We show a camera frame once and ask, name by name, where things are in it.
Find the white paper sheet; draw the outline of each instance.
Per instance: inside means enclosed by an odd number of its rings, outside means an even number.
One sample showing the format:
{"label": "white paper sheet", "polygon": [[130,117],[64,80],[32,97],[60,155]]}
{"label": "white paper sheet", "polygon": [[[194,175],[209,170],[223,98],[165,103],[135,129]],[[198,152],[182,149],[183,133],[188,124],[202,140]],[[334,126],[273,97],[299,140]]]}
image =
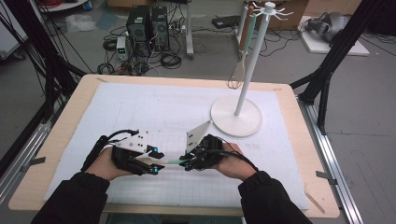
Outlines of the white paper sheet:
{"label": "white paper sheet", "polygon": [[[158,147],[165,160],[178,159],[184,154],[186,132],[210,120],[210,108],[220,97],[239,93],[228,89],[102,83],[61,157],[45,199],[62,180],[79,171],[101,135],[123,129],[148,131],[148,144]],[[237,143],[257,167],[283,183],[299,208],[308,209],[276,95],[248,91],[247,98],[262,111],[262,128],[257,133],[236,139],[214,125],[208,133]],[[112,181],[107,202],[240,207],[240,183],[215,170],[185,172],[178,165],[166,165],[158,175],[124,176]]]}

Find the white pole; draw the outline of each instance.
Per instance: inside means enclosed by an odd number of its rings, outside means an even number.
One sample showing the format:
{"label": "white pole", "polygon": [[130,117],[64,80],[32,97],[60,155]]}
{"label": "white pole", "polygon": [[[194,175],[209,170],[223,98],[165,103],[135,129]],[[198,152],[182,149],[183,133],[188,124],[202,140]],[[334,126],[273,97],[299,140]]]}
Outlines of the white pole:
{"label": "white pole", "polygon": [[244,80],[244,86],[242,87],[241,94],[239,96],[238,105],[236,106],[235,115],[239,116],[241,113],[242,105],[245,101],[245,96],[248,91],[248,85],[250,84],[251,76],[253,75],[254,68],[256,66],[257,59],[259,58],[260,50],[262,49],[262,41],[265,38],[265,33],[267,32],[268,23],[270,22],[271,15],[268,15],[275,8],[275,4],[272,2],[265,3],[264,13],[262,14],[262,24],[260,25],[259,34],[257,37],[256,45],[254,46],[253,53],[249,65],[247,67],[247,74]]}

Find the white device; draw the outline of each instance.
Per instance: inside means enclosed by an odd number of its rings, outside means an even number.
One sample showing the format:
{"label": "white device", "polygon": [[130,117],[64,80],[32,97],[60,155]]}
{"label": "white device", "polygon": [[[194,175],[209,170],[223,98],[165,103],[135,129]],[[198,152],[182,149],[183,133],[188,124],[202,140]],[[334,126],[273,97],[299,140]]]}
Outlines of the white device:
{"label": "white device", "polygon": [[126,44],[126,36],[117,37],[117,53],[122,62],[128,61],[129,50]]}

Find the table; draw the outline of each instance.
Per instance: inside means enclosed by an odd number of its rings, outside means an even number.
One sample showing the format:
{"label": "table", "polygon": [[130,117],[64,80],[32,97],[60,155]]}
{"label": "table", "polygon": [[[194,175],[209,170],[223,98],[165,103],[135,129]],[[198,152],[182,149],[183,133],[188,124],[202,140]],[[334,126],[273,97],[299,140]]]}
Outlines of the table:
{"label": "table", "polygon": [[[87,75],[79,83],[63,113],[52,128],[49,137],[37,154],[46,157],[44,163],[30,167],[9,202],[13,210],[39,210],[44,204],[44,195],[55,173],[58,161],[73,136],[81,117],[91,102],[96,88],[102,82],[134,83],[183,87],[227,88],[224,81],[180,79],[162,77],[114,77]],[[250,83],[249,88],[256,91],[273,91],[276,94],[283,119],[287,128],[297,164],[304,182],[304,191],[310,209],[304,211],[308,217],[338,217],[338,205],[332,194],[328,180],[316,176],[323,172],[310,133],[294,93],[289,85],[271,83]],[[104,212],[108,213],[146,213],[163,215],[207,215],[242,216],[237,208],[205,208],[158,205],[135,205],[108,203]]]}

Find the concrete floor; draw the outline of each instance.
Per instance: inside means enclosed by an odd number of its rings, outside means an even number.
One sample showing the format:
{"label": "concrete floor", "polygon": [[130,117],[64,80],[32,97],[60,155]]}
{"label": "concrete floor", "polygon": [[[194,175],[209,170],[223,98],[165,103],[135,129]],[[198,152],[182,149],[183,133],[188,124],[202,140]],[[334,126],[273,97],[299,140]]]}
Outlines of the concrete floor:
{"label": "concrete floor", "polygon": [[[91,12],[75,8],[54,16],[61,20],[67,14],[76,13],[90,14],[94,21],[101,20],[105,14],[102,8]],[[104,62],[103,37],[124,23],[125,20],[116,19],[107,29],[66,36],[91,70],[95,71]],[[187,58],[184,40],[180,38],[182,65],[175,70],[158,67],[157,72],[151,69],[146,76],[225,79],[238,58],[234,36],[194,33],[193,37],[193,60]],[[395,42],[384,44],[375,39],[370,41],[396,54]],[[396,223],[396,175],[393,172],[396,169],[396,58],[363,39],[360,42],[370,51],[370,55],[347,56],[335,71],[330,88],[326,131],[363,222]],[[172,43],[172,49],[176,49],[176,41],[172,40]],[[284,41],[267,43],[270,49],[284,45]],[[70,47],[66,47],[66,51],[72,64],[88,70]],[[290,84],[314,72],[325,56],[308,53],[301,39],[289,41],[284,49],[270,57],[259,57],[252,81]],[[298,88],[295,93],[303,90],[304,87]],[[2,157],[42,105],[44,97],[28,60],[8,59],[0,62],[0,92]],[[0,206],[1,223],[30,222],[35,213],[10,211],[8,200],[9,196]],[[337,219],[312,220],[314,223],[347,223],[343,215]]]}

